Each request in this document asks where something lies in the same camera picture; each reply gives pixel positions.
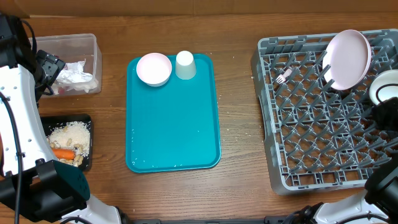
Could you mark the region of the large white tissue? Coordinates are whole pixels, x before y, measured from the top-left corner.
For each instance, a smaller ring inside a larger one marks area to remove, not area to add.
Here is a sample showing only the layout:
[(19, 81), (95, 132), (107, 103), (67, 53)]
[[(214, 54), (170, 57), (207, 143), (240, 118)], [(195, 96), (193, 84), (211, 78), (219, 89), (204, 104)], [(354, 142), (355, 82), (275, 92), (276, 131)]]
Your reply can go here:
[(90, 81), (93, 78), (93, 75), (84, 72), (85, 63), (86, 60), (66, 63), (66, 68), (64, 68), (58, 76), (59, 82), (80, 83)]

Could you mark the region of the rice and peanut pile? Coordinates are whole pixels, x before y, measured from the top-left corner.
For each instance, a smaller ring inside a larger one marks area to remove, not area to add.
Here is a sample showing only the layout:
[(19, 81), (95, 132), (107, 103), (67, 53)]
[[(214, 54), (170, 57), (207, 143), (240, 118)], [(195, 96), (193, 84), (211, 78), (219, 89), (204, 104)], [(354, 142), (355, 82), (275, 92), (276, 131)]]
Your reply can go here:
[(89, 157), (91, 134), (88, 124), (82, 121), (72, 121), (51, 128), (47, 135), (50, 148), (70, 149), (75, 153), (74, 160), (58, 159), (60, 162), (80, 167)]

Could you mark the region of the white plastic fork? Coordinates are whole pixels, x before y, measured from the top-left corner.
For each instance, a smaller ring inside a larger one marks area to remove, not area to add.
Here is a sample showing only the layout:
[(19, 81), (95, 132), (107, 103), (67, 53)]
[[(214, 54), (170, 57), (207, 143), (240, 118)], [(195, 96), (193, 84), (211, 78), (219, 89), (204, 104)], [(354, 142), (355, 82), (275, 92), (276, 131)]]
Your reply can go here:
[(283, 74), (279, 75), (279, 76), (276, 78), (275, 81), (276, 81), (278, 84), (284, 83), (284, 82), (286, 82), (286, 79), (291, 75), (291, 73), (292, 73), (292, 70), (291, 70), (290, 68), (288, 68)]

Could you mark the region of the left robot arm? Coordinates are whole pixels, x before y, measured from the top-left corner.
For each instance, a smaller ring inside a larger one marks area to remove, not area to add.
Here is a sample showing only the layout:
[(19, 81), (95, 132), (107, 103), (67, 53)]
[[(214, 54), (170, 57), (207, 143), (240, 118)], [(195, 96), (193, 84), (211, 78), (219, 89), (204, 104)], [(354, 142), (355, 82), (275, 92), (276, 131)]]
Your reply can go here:
[(55, 156), (37, 107), (64, 61), (37, 49), (30, 24), (1, 16), (1, 202), (16, 218), (50, 223), (128, 223), (128, 216), (91, 194), (82, 171)]

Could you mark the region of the orange carrot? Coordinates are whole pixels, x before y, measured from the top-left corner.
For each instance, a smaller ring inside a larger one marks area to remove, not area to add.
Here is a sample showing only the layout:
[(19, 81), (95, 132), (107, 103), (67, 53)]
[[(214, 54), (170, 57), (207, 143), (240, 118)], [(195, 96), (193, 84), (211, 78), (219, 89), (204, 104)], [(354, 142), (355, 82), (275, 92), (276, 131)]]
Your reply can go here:
[(53, 153), (58, 159), (74, 160), (75, 153), (70, 149), (52, 148)]

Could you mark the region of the white bowl with rice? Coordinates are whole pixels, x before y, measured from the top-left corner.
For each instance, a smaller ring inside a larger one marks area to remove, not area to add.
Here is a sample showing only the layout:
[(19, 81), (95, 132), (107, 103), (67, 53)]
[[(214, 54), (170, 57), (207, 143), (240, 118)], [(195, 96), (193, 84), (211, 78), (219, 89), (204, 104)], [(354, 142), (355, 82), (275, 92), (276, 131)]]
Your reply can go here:
[(397, 97), (397, 86), (387, 86), (382, 88), (378, 94), (377, 90), (387, 84), (397, 84), (397, 70), (388, 70), (380, 73), (369, 87), (369, 97), (371, 101), (378, 105), (380, 101), (386, 101)]

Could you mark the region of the white paper cup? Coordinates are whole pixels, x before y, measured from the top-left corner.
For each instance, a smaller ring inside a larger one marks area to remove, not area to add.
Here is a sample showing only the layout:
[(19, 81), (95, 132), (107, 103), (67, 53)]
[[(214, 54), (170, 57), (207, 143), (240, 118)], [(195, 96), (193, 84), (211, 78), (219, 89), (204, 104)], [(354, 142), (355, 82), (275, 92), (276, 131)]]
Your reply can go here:
[(196, 75), (196, 65), (191, 52), (183, 50), (176, 56), (175, 73), (182, 80), (192, 79)]

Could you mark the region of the grey dishwasher rack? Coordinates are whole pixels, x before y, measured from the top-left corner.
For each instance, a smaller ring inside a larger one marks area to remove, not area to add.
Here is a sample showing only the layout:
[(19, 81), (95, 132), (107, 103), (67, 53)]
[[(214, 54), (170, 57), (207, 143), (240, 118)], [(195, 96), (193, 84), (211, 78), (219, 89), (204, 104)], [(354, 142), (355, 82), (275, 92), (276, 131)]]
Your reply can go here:
[[(251, 59), (264, 121), (272, 190), (279, 195), (362, 187), (397, 154), (397, 134), (378, 130), (368, 89), (397, 68), (397, 30), (367, 30), (371, 65), (350, 90), (334, 90), (322, 60), (332, 34), (267, 37)], [(276, 78), (288, 68), (286, 82)]]

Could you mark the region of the teal serving tray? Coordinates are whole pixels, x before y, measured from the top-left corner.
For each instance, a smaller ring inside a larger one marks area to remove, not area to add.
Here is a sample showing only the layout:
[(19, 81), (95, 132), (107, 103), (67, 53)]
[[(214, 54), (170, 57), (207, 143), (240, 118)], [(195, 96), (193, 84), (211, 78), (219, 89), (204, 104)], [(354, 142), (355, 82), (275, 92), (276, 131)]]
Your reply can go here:
[(197, 73), (172, 73), (159, 87), (145, 84), (127, 67), (126, 165), (135, 173), (212, 168), (221, 159), (218, 97), (211, 58), (194, 56)]

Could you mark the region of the small white tissue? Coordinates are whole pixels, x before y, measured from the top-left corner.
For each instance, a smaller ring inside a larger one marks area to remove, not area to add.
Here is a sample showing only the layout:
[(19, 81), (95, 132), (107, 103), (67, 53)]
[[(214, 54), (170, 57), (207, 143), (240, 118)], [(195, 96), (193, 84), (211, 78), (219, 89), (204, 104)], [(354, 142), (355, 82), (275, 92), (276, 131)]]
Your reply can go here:
[(73, 91), (78, 94), (84, 94), (101, 91), (101, 85), (94, 76), (85, 73), (83, 76), (72, 75), (58, 77), (52, 85), (52, 89), (56, 95), (66, 95)]

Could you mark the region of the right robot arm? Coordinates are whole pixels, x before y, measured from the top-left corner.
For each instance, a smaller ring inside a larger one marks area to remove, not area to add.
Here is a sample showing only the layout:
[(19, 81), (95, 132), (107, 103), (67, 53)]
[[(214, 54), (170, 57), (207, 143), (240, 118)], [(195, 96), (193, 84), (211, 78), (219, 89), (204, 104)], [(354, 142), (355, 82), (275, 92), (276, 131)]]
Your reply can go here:
[(397, 156), (370, 176), (362, 192), (338, 202), (306, 206), (284, 223), (397, 223)]

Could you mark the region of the pink bowl with peanuts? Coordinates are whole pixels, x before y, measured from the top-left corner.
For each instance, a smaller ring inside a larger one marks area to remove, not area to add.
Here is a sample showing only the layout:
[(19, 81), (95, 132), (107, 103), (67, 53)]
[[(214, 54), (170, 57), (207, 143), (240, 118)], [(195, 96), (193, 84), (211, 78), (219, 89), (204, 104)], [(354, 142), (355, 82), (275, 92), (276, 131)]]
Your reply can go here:
[(168, 82), (172, 73), (172, 64), (163, 54), (149, 53), (139, 59), (136, 72), (145, 84), (158, 87)]

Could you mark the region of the clear plastic bin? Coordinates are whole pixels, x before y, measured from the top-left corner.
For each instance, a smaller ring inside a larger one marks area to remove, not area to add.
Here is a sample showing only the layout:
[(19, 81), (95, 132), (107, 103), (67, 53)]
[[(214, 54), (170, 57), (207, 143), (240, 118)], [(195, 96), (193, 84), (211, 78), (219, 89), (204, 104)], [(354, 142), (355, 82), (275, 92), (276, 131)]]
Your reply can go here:
[[(101, 85), (102, 80), (102, 54), (94, 34), (71, 34), (37, 37), (37, 47), (50, 54), (56, 55), (65, 63), (86, 60), (84, 72), (92, 74)], [(84, 95), (72, 92), (66, 95)]]

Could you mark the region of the black plastic tray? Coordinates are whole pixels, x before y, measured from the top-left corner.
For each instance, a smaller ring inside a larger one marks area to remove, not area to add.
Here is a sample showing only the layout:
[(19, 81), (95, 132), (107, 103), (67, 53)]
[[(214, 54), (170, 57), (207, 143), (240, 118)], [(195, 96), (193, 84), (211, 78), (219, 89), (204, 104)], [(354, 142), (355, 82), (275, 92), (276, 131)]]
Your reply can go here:
[(41, 118), (44, 133), (56, 158), (82, 171), (91, 169), (93, 123), (87, 114)]

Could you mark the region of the white round plate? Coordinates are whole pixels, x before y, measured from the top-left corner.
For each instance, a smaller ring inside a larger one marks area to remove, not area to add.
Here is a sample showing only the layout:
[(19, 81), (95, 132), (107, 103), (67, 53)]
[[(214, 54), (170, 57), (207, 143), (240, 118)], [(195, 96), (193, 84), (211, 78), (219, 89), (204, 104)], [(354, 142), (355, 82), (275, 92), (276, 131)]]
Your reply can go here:
[(354, 87), (367, 73), (371, 63), (371, 47), (362, 33), (350, 29), (334, 36), (322, 60), (324, 78), (333, 80), (335, 90)]

